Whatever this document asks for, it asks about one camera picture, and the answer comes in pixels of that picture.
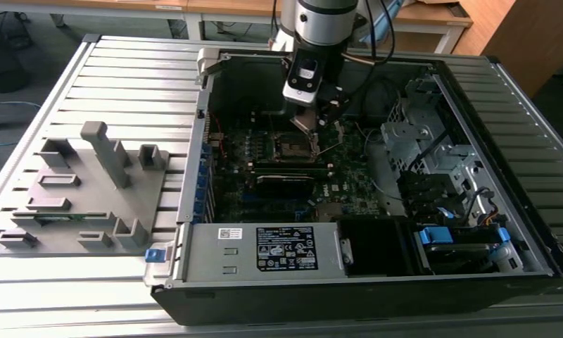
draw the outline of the barcode sticker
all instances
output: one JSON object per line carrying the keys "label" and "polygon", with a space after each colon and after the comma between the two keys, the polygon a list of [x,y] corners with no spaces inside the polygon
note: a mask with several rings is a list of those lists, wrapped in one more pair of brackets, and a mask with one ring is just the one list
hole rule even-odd
{"label": "barcode sticker", "polygon": [[242,228],[241,227],[220,227],[217,238],[218,239],[242,239]]}
{"label": "barcode sticker", "polygon": [[154,6],[157,9],[168,9],[169,11],[181,11],[181,6]]}

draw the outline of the aluminum profile table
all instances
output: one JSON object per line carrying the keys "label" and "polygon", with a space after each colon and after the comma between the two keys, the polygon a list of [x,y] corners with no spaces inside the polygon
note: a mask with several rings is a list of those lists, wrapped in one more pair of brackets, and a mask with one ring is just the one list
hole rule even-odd
{"label": "aluminum profile table", "polygon": [[[70,137],[86,120],[112,127],[126,149],[154,143],[172,153],[153,239],[173,238],[196,112],[196,57],[204,46],[265,49],[257,44],[101,37],[84,42],[0,174],[0,228],[20,206],[42,160],[33,151],[46,137]],[[399,54],[421,58],[421,54]],[[530,198],[563,244],[563,141],[509,78],[482,57],[437,56],[446,61],[495,138]],[[369,321],[182,327],[160,309],[144,285],[141,257],[0,257],[0,336],[129,337],[154,335],[254,336],[389,331],[487,337],[555,335],[563,328],[563,288],[522,296],[463,315]]]}

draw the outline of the black wire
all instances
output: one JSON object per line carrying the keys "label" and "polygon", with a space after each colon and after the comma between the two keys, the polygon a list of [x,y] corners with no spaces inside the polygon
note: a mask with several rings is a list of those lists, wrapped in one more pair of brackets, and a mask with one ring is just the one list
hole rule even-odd
{"label": "black wire", "polygon": [[273,0],[271,24],[270,24],[270,29],[269,29],[269,36],[270,37],[273,37],[273,27],[275,27],[275,34],[277,34],[277,32],[279,32],[278,21],[275,20],[277,8],[278,8],[278,0]]}
{"label": "black wire", "polygon": [[382,3],[383,12],[386,14],[386,19],[387,19],[387,25],[390,26],[390,36],[393,37],[393,44],[390,45],[390,52],[387,53],[386,58],[382,61],[377,61],[375,62],[375,65],[383,65],[383,64],[387,63],[387,61],[390,60],[390,58],[394,55],[394,49],[397,48],[397,35],[394,34],[393,19],[390,18],[390,12],[387,11],[386,3],[383,3],[383,0],[379,0],[379,2]]}
{"label": "black wire", "polygon": [[374,14],[371,13],[371,7],[369,6],[369,0],[365,0],[365,5],[367,6],[367,15],[369,15],[369,40],[371,43],[371,60],[377,59],[377,46],[375,46],[375,26],[374,26]]}
{"label": "black wire", "polygon": [[[375,61],[375,65],[369,68],[367,76],[365,77],[365,80],[361,83],[361,85],[353,91],[351,96],[358,94],[361,92],[361,90],[367,86],[370,77],[374,74],[375,67],[387,63],[387,61],[390,60],[390,58],[394,55],[394,49],[397,48],[397,36],[394,34],[394,25],[393,25],[393,20],[390,18],[390,12],[387,11],[387,7],[386,7],[386,4],[383,3],[383,0],[381,0],[381,3],[382,3],[382,7],[383,7],[383,12],[386,14],[387,23],[389,23],[389,26],[390,26],[390,35],[393,37],[393,44],[390,46],[390,52],[386,55],[386,58],[381,61]],[[369,37],[370,37],[370,45],[371,45],[370,46],[371,47],[371,59],[375,60],[377,59],[377,46],[375,46],[375,43],[377,43],[375,40],[377,39],[375,39],[374,14],[371,13],[369,0],[365,0],[365,5],[367,7],[367,15],[369,15]]]}
{"label": "black wire", "polygon": [[478,198],[479,194],[482,192],[485,192],[486,190],[490,191],[490,189],[487,187],[479,187],[478,190],[471,195],[471,200],[469,201],[470,203],[467,205],[467,212],[463,215],[463,225],[467,225],[467,220],[470,218],[470,213],[471,213],[471,210],[473,210],[473,206],[475,204],[475,199]]}
{"label": "black wire", "polygon": [[249,24],[246,31],[244,32],[244,34],[238,37],[234,37],[234,41],[237,41],[238,39],[244,38],[247,34],[247,31],[250,30],[250,28],[253,28],[253,23]]}
{"label": "black wire", "polygon": [[398,96],[397,97],[397,100],[399,100],[399,98],[401,98],[401,93],[399,93],[401,92],[401,89],[398,87],[398,84],[390,78],[387,78],[386,76],[378,75],[377,77],[374,77],[370,80],[367,86],[365,87],[363,95],[361,96],[361,114],[362,114],[362,116],[366,116],[367,115],[367,112],[366,112],[366,104],[367,104],[367,97],[369,97],[371,85],[374,83],[378,83],[378,82],[383,85],[383,88],[389,92],[393,92]]}
{"label": "black wire", "polygon": [[[213,21],[210,21],[210,24],[213,24],[213,26],[216,26],[216,27],[217,27],[217,29],[220,28],[220,27],[218,27],[218,24],[217,24],[217,23],[214,23]],[[221,23],[221,26],[224,26],[224,27],[233,27],[236,24],[237,24],[237,23],[232,23],[230,25],[225,25],[224,23]]]}
{"label": "black wire", "polygon": [[413,162],[409,164],[409,167],[406,168],[406,171],[410,171],[413,169],[413,167],[415,166],[417,162],[419,162],[423,157],[426,157],[431,151],[435,149],[435,147],[441,144],[443,138],[449,136],[449,129],[445,129],[441,136],[438,136],[435,138],[435,140],[430,143],[430,145],[427,146],[427,148],[422,151],[422,153],[419,155],[417,155],[415,159],[413,160]]}

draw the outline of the warning symbols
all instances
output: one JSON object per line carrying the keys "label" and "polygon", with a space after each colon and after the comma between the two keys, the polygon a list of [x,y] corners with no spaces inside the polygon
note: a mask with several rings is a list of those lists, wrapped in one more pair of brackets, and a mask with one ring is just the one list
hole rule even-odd
{"label": "warning symbols", "polygon": [[271,245],[269,252],[271,256],[283,256],[283,245],[282,244]]}
{"label": "warning symbols", "polygon": [[259,256],[269,256],[269,245],[259,245]]}
{"label": "warning symbols", "polygon": [[313,227],[258,227],[255,251],[263,272],[318,269]]}

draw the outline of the gray plastic post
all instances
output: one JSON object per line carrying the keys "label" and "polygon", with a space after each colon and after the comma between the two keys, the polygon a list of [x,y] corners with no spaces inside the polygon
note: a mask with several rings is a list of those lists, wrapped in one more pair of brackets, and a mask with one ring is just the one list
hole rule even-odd
{"label": "gray plastic post", "polygon": [[96,156],[104,170],[110,176],[117,188],[129,186],[129,176],[116,155],[113,145],[106,137],[106,123],[101,121],[88,121],[81,128],[81,138],[92,143]]}
{"label": "gray plastic post", "polygon": [[124,248],[137,249],[146,244],[148,231],[141,226],[140,220],[136,218],[133,221],[132,229],[126,226],[125,222],[120,218],[116,221],[113,236],[118,239]]}
{"label": "gray plastic post", "polygon": [[104,231],[80,231],[77,242],[86,250],[105,249],[113,245],[113,240]]}
{"label": "gray plastic post", "polygon": [[164,170],[165,160],[156,144],[142,144],[138,153],[140,165],[144,170]]}
{"label": "gray plastic post", "polygon": [[132,164],[132,161],[129,160],[128,152],[125,148],[122,147],[122,143],[120,140],[116,140],[113,149],[114,149],[114,154],[121,162],[121,165],[126,167],[129,164]]}
{"label": "gray plastic post", "polygon": [[22,229],[6,230],[0,235],[0,244],[9,249],[26,249],[36,245],[37,238]]}
{"label": "gray plastic post", "polygon": [[44,143],[40,155],[50,168],[68,168],[65,157],[74,154],[74,149],[66,139],[48,139]]}

